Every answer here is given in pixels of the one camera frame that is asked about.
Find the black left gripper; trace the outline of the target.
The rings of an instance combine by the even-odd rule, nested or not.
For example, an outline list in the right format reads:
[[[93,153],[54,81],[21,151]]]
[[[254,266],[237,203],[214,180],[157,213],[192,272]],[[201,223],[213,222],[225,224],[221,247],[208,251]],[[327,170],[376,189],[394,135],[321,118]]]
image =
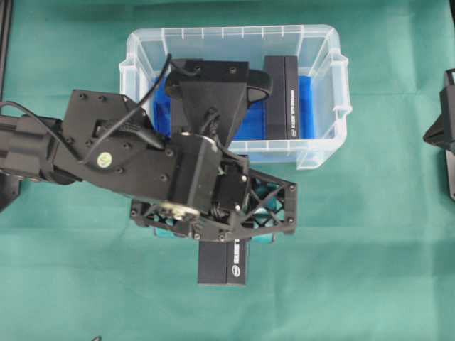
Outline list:
[[[296,183],[251,169],[247,158],[227,157],[207,213],[132,200],[130,219],[140,227],[153,227],[159,238],[252,238],[272,243],[276,233],[295,233],[297,201]]]

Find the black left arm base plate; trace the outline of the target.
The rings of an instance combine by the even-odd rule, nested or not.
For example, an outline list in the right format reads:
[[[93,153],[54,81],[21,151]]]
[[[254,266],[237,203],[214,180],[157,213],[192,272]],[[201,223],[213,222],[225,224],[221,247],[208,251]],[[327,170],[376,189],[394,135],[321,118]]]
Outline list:
[[[3,212],[21,193],[21,179],[15,175],[1,173],[0,212]]]

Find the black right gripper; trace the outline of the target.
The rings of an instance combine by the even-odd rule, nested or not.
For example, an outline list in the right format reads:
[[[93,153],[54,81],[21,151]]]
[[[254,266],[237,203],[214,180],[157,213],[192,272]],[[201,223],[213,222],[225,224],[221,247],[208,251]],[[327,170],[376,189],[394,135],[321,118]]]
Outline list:
[[[440,100],[441,112],[447,117],[439,115],[424,134],[423,140],[430,146],[454,151],[454,121],[450,117],[454,115],[454,68],[444,72]]]

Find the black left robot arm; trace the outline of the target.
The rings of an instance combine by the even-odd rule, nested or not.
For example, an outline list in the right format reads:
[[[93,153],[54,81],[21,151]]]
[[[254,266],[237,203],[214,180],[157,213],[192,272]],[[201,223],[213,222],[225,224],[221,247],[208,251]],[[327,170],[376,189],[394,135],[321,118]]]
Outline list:
[[[160,135],[121,94],[76,90],[64,119],[2,116],[2,208],[26,179],[110,190],[131,199],[137,225],[204,242],[296,230],[294,183],[252,170],[207,136]]]

